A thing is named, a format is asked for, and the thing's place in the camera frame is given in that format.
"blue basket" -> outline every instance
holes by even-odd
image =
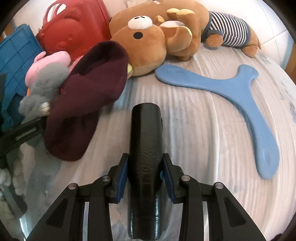
[[[35,57],[43,50],[29,25],[22,24],[0,43],[0,73],[6,73],[1,114],[2,130],[7,131],[23,120],[20,101],[27,95],[25,76]]]

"metal screw head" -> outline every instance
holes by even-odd
[[[222,189],[224,187],[222,183],[216,183],[215,186],[218,189]]]
[[[110,180],[110,177],[109,176],[102,176],[102,181],[103,182],[107,182],[107,181],[109,181]]]
[[[70,190],[73,190],[73,189],[75,189],[77,187],[77,184],[76,183],[71,183],[71,184],[69,184],[69,186],[68,186],[68,188],[70,189]]]
[[[181,177],[181,179],[185,182],[188,182],[190,180],[190,176],[184,175]]]

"black tube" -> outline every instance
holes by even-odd
[[[130,238],[156,240],[162,233],[162,123],[160,109],[152,103],[132,110],[128,234]]]

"maroon knit hat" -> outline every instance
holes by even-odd
[[[99,110],[116,101],[126,84],[128,55],[114,41],[95,45],[74,67],[51,106],[45,146],[53,156],[79,160],[96,130]]]

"red backpack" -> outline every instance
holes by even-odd
[[[57,4],[48,22],[48,13]],[[57,14],[62,4],[66,8]],[[67,51],[74,61],[95,44],[111,39],[106,7],[102,0],[57,0],[48,7],[36,38],[47,54]]]

